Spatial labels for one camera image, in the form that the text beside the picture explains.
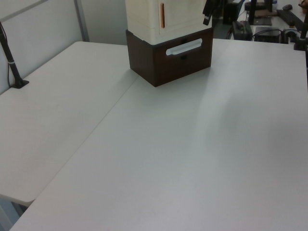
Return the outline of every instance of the wooden drawer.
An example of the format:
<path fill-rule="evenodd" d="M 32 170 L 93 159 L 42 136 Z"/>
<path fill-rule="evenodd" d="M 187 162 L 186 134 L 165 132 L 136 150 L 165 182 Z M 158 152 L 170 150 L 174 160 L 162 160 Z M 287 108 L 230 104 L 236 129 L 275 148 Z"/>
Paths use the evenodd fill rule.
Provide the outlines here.
<path fill-rule="evenodd" d="M 211 66 L 213 28 L 157 45 L 139 39 L 128 30 L 126 35 L 130 68 L 154 87 Z"/>

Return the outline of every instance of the black cable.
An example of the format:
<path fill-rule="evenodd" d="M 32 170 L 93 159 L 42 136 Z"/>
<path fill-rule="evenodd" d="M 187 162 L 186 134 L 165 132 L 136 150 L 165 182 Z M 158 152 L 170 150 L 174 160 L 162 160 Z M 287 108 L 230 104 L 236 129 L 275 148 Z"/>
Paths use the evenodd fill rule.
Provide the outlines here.
<path fill-rule="evenodd" d="M 5 36 L 6 42 L 8 42 L 8 38 L 7 38 L 7 36 L 6 36 L 5 30 L 4 30 L 4 28 L 3 28 L 1 22 L 0 22 L 0 28 L 1 28 L 1 30 L 2 30 L 2 32 L 3 32 L 3 34 L 4 34 L 4 36 Z M 8 85 L 9 85 L 9 88 L 11 88 L 11 85 L 10 85 L 10 65 L 9 65 L 9 63 L 8 63 Z"/>
<path fill-rule="evenodd" d="M 8 38 L 6 37 L 6 33 L 5 33 L 5 30 L 4 30 L 1 22 L 0 22 L 0 27 L 1 27 L 1 30 L 3 31 L 3 33 L 4 33 L 5 40 L 8 41 Z"/>
<path fill-rule="evenodd" d="M 243 13 L 245 13 L 245 11 L 243 11 L 243 12 L 237 17 L 236 21 L 239 19 L 239 17 L 240 17 Z"/>
<path fill-rule="evenodd" d="M 10 85 L 10 65 L 8 64 L 8 85 L 9 85 L 9 88 L 11 88 L 11 85 Z"/>
<path fill-rule="evenodd" d="M 282 30 L 279 30 L 279 29 L 269 29 L 269 30 L 262 30 L 258 33 L 255 33 L 252 37 L 256 36 L 256 35 L 259 35 L 259 34 L 263 34 L 263 33 L 266 33 L 266 32 L 270 32 L 270 31 L 280 31 L 280 34 L 282 33 Z"/>

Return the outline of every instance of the black device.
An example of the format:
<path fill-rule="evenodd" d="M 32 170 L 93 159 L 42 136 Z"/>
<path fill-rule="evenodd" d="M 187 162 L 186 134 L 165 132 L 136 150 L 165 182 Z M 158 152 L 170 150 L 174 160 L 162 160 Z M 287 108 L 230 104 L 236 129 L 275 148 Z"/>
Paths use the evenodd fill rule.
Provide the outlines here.
<path fill-rule="evenodd" d="M 293 9 L 293 6 L 291 4 L 287 4 L 282 8 L 284 11 L 289 11 L 291 9 Z"/>
<path fill-rule="evenodd" d="M 232 32 L 235 40 L 251 41 L 252 30 L 249 22 L 232 22 Z"/>
<path fill-rule="evenodd" d="M 250 6 L 251 6 L 251 2 L 246 2 L 244 4 L 244 8 L 246 11 L 250 11 Z M 256 3 L 256 11 L 258 10 L 265 10 L 266 9 L 266 5 L 264 2 L 257 2 Z"/>
<path fill-rule="evenodd" d="M 255 41 L 279 43 L 280 31 L 278 28 L 275 27 L 257 26 L 255 33 Z"/>
<path fill-rule="evenodd" d="M 289 26 L 295 26 L 297 30 L 302 30 L 303 21 L 300 20 L 295 14 L 291 11 L 277 10 L 277 14 L 282 18 Z"/>
<path fill-rule="evenodd" d="M 4 54 L 5 54 L 5 56 L 8 60 L 8 64 L 9 64 L 9 66 L 12 70 L 12 73 L 14 75 L 14 78 L 15 78 L 15 83 L 11 87 L 20 89 L 23 86 L 27 85 L 29 83 L 29 81 L 23 80 L 19 75 L 18 69 L 16 67 L 15 61 L 14 61 L 12 53 L 11 53 L 11 50 L 9 48 L 8 41 L 7 41 L 7 38 L 6 38 L 6 34 L 4 32 L 4 29 L 3 29 L 1 22 L 0 22 L 0 43 L 2 45 Z"/>
<path fill-rule="evenodd" d="M 240 10 L 242 8 L 244 0 L 235 0 L 232 3 L 227 3 L 223 11 L 223 24 L 231 25 L 233 21 L 236 21 Z"/>
<path fill-rule="evenodd" d="M 204 14 L 204 25 L 208 25 L 210 23 L 211 16 L 214 10 L 219 6 L 220 0 L 207 0 L 203 9 Z"/>
<path fill-rule="evenodd" d="M 272 12 L 273 0 L 264 0 L 264 4 L 266 6 L 266 10 Z M 249 24 L 250 25 L 259 25 L 259 26 L 271 26 L 270 18 L 255 18 L 257 0 L 251 0 L 250 11 L 249 11 Z"/>
<path fill-rule="evenodd" d="M 307 61 L 307 59 L 308 59 L 308 51 L 307 51 L 308 40 L 306 38 L 307 30 L 308 30 L 308 6 L 302 5 L 303 2 L 304 1 L 302 1 L 301 4 L 299 4 L 299 6 L 306 9 L 306 15 L 305 15 L 305 20 L 304 20 L 304 23 L 303 23 L 303 27 L 302 27 L 302 30 L 301 30 L 300 37 L 296 37 L 296 39 L 295 39 L 294 50 L 305 51 L 306 52 L 306 62 L 308 62 Z"/>

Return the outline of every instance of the desk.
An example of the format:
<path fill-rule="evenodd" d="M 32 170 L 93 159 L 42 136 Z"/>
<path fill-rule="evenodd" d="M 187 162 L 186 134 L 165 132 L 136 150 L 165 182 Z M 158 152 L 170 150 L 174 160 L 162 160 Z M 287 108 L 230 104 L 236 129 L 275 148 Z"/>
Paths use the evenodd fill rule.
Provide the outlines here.
<path fill-rule="evenodd" d="M 12 231 L 307 231 L 307 94 L 304 52 L 215 39 L 211 68 L 138 78 Z"/>
<path fill-rule="evenodd" d="M 0 96 L 0 197 L 37 198 L 137 78 L 126 50 L 77 42 Z"/>
<path fill-rule="evenodd" d="M 240 13 L 244 12 L 244 4 L 242 5 L 241 11 Z M 287 4 L 291 4 L 293 6 L 293 9 L 291 10 L 300 20 L 304 21 L 305 19 L 305 14 L 302 12 L 302 8 L 298 6 L 300 2 L 296 1 L 296 0 L 278 0 L 277 3 L 277 9 L 278 10 L 282 10 L 283 6 L 287 5 Z M 245 21 L 246 20 L 246 12 L 244 12 L 242 15 L 239 16 L 238 21 Z M 272 25 L 271 26 L 265 26 L 265 27 L 277 27 L 280 30 L 284 30 L 284 29 L 290 29 L 289 25 L 280 17 L 275 16 L 271 18 L 271 22 Z M 252 25 L 251 29 L 253 34 L 256 31 L 256 27 Z"/>

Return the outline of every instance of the white tabletop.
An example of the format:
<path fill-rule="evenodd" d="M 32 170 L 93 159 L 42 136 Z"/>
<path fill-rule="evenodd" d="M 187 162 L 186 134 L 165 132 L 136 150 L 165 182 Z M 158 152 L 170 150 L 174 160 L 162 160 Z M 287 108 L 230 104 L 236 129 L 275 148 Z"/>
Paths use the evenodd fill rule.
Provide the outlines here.
<path fill-rule="evenodd" d="M 138 78 L 12 231 L 307 231 L 307 96 L 304 52 L 215 39 L 211 68 Z"/>
<path fill-rule="evenodd" d="M 0 96 L 0 197 L 29 205 L 137 74 L 126 46 L 77 42 Z"/>

